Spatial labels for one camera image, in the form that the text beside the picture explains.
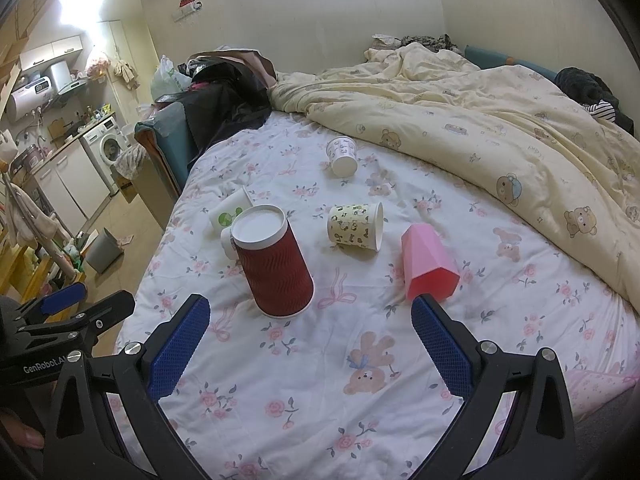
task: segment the screw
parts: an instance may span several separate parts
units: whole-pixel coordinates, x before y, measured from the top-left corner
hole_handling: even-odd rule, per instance
[[[553,361],[556,358],[556,353],[551,348],[543,348],[542,357],[547,361]]]
[[[66,360],[69,361],[70,363],[75,363],[76,361],[78,361],[80,358],[82,357],[82,352],[79,350],[72,350],[71,352],[69,352],[69,354],[66,356]]]
[[[482,341],[480,343],[480,349],[485,354],[495,354],[498,351],[497,345],[492,341]]]
[[[140,343],[127,343],[124,347],[124,353],[127,355],[134,355],[140,352],[142,345]]]

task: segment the range hood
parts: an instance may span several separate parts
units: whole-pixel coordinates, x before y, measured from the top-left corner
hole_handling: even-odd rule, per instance
[[[49,77],[54,93],[53,102],[50,106],[62,107],[66,105],[69,98],[75,94],[79,88],[90,81],[89,78],[72,81],[69,66],[66,64],[66,61],[60,61],[51,65],[45,70],[45,75]]]

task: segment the washing machine door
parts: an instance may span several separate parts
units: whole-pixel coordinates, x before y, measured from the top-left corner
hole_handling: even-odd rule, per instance
[[[117,134],[105,134],[100,140],[100,156],[107,166],[111,166],[124,151]]]

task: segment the yellow comforter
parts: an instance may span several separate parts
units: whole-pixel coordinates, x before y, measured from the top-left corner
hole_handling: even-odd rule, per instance
[[[482,187],[640,312],[640,143],[523,66],[480,70],[412,43],[280,74],[274,108]]]

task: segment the water heater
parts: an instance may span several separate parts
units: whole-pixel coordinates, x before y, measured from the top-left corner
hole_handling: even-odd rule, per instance
[[[6,114],[12,123],[23,118],[26,114],[43,106],[53,97],[51,81],[48,77],[41,77],[36,81],[12,92],[6,104]]]

